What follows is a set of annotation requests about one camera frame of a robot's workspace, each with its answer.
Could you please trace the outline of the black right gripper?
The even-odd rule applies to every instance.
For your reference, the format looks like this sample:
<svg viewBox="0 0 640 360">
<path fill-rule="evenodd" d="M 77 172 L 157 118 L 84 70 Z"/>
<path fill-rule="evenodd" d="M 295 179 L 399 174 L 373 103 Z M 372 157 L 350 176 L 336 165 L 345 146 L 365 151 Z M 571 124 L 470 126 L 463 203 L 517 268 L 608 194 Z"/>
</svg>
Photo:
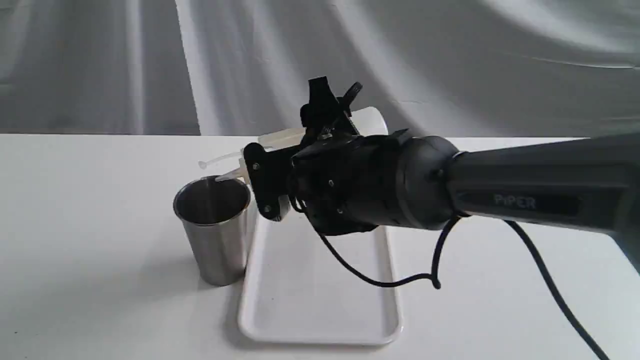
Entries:
<svg viewBox="0 0 640 360">
<path fill-rule="evenodd" d="M 292 158 L 290 193 L 315 230 L 338 236 L 378 226 L 443 228 L 455 214 L 445 173 L 458 149 L 443 137 L 414 137 L 406 129 L 359 136 L 350 105 L 361 83 L 343 96 L 334 95 L 327 76 L 308 85 L 301 142 L 315 143 Z M 327 136 L 357 137 L 318 141 Z"/>
</svg>

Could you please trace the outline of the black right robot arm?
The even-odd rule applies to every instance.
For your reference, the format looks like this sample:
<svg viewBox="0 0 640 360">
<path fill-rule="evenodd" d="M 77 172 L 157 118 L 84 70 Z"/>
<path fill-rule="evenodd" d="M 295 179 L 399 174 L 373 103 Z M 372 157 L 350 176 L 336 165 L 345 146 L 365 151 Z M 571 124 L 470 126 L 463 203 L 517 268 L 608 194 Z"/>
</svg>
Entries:
<svg viewBox="0 0 640 360">
<path fill-rule="evenodd" d="M 406 129 L 362 136 L 349 109 L 361 84 L 345 98 L 326 77 L 308 84 L 288 182 L 320 234 L 440 230 L 475 215 L 605 234 L 639 268 L 638 133 L 464 152 Z"/>
</svg>

